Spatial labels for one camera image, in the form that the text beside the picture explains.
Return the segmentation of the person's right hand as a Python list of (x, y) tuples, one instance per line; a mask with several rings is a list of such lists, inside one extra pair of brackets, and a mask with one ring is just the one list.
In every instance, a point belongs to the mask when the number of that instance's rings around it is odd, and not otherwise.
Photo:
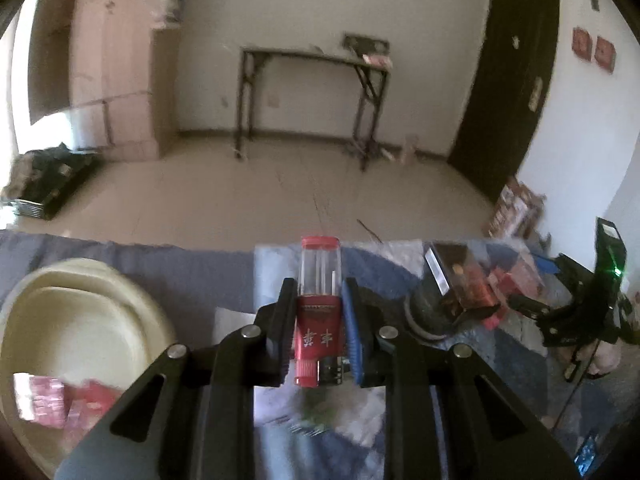
[(606, 334), (604, 339), (593, 338), (589, 334), (576, 339), (576, 344), (563, 346), (558, 350), (558, 358), (565, 365), (563, 377), (566, 382), (574, 382), (580, 368), (585, 378), (599, 379), (620, 365), (622, 347), (617, 334)]

